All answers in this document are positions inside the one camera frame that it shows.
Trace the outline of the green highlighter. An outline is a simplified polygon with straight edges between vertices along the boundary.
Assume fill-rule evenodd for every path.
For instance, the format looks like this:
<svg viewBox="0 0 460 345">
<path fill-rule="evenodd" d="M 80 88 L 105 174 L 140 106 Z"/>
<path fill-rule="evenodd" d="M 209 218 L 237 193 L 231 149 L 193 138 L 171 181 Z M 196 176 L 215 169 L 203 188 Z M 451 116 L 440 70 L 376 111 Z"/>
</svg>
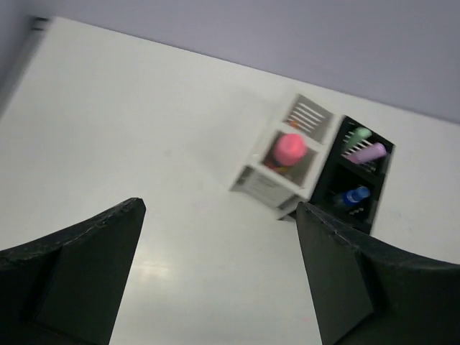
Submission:
<svg viewBox="0 0 460 345">
<path fill-rule="evenodd" d="M 370 136 L 372 136 L 372 131 L 370 129 L 366 127 L 356 128 L 344 144 L 343 151 L 346 152 L 350 150 L 363 140 L 368 139 Z"/>
</svg>

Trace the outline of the purple highlighter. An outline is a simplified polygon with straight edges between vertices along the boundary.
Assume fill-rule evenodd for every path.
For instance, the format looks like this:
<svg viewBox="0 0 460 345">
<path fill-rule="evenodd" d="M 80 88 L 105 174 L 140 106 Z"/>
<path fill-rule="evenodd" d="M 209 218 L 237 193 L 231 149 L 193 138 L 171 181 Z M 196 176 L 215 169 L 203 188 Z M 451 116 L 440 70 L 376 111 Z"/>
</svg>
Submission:
<svg viewBox="0 0 460 345">
<path fill-rule="evenodd" d="M 365 147 L 364 149 L 351 153 L 350 155 L 345 156 L 345 158 L 354 164 L 360 165 L 377 160 L 386 155 L 387 150 L 385 146 L 382 143 L 377 142 Z"/>
</svg>

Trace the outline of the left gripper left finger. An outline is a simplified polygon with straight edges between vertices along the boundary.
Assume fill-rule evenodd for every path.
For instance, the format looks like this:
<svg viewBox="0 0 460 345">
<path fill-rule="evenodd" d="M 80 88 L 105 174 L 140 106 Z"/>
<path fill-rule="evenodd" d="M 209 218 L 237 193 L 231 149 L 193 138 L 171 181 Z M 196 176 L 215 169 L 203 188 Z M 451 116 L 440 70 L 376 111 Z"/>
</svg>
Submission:
<svg viewBox="0 0 460 345">
<path fill-rule="evenodd" d="M 146 206 L 130 198 L 1 251 L 2 344 L 108 344 Z"/>
</svg>

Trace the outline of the clear blue-capped spray bottle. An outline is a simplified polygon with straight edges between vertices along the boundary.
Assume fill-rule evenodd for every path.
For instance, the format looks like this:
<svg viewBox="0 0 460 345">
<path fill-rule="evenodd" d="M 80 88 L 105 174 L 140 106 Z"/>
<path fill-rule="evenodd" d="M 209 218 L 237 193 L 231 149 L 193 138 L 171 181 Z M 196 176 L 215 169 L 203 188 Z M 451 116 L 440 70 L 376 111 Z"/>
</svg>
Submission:
<svg viewBox="0 0 460 345">
<path fill-rule="evenodd" d="M 338 193 L 333 198 L 333 205 L 341 209 L 353 208 L 370 196 L 370 190 L 365 186 Z"/>
</svg>

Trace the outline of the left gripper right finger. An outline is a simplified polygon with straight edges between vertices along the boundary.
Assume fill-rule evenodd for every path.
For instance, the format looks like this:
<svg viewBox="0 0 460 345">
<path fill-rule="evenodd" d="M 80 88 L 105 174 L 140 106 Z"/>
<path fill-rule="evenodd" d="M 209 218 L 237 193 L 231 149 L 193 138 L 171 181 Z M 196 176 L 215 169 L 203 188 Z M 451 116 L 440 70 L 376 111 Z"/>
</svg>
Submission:
<svg viewBox="0 0 460 345">
<path fill-rule="evenodd" d="M 323 344 L 457 344 L 459 266 L 300 203 L 296 225 Z"/>
</svg>

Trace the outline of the pink-capped marker tube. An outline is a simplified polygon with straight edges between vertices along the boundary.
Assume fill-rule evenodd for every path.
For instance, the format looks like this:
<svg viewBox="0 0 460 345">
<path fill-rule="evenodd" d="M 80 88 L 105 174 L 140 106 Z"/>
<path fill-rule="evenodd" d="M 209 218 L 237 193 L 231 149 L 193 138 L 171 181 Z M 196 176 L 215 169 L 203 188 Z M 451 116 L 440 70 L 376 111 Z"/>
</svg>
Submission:
<svg viewBox="0 0 460 345">
<path fill-rule="evenodd" d="M 281 175 L 299 163 L 308 151 L 308 146 L 299 134 L 283 134 L 270 148 L 263 163 Z"/>
</svg>

